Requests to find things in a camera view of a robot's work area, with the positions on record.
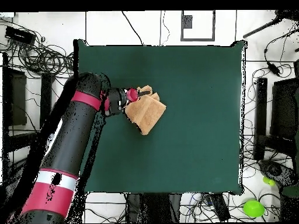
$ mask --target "green ball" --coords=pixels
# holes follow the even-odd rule
[[[263,178],[263,181],[264,181],[266,184],[270,185],[270,186],[275,186],[275,181],[274,181],[274,180],[271,180],[271,179],[269,179],[269,178],[267,178],[267,177],[264,177],[264,178]]]
[[[243,211],[246,215],[255,218],[262,216],[265,212],[265,208],[259,201],[250,199],[244,204]]]

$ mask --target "red band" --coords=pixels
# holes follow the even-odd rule
[[[97,99],[96,97],[93,97],[86,93],[82,93],[80,91],[75,92],[71,101],[86,103],[86,104],[90,105],[91,107],[93,107],[97,111],[99,111],[100,104],[101,104],[101,101],[99,99]]]
[[[48,172],[53,172],[53,173],[61,173],[61,174],[64,174],[70,178],[73,178],[73,179],[78,179],[79,177],[76,176],[76,175],[73,175],[73,174],[70,174],[70,173],[67,173],[65,171],[62,171],[62,170],[58,170],[58,169],[40,169],[40,171],[48,171]]]
[[[73,193],[64,187],[36,182],[22,209],[22,214],[40,210],[55,212],[66,218]]]

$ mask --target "green tabletop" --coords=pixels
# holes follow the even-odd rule
[[[150,85],[166,105],[146,136],[124,114],[106,119],[86,190],[239,190],[243,47],[243,41],[233,47],[89,47],[79,40],[79,72],[103,72],[114,88]]]

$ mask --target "computer monitor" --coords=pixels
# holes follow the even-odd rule
[[[298,107],[295,100],[299,79],[275,82],[272,87],[272,117],[270,135],[293,139],[298,130]]]

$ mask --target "white stripe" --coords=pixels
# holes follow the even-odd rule
[[[37,176],[36,182],[51,184],[55,174],[56,173],[52,171],[39,171],[39,175]],[[76,187],[76,182],[76,179],[62,174],[61,181],[57,186],[74,191]]]

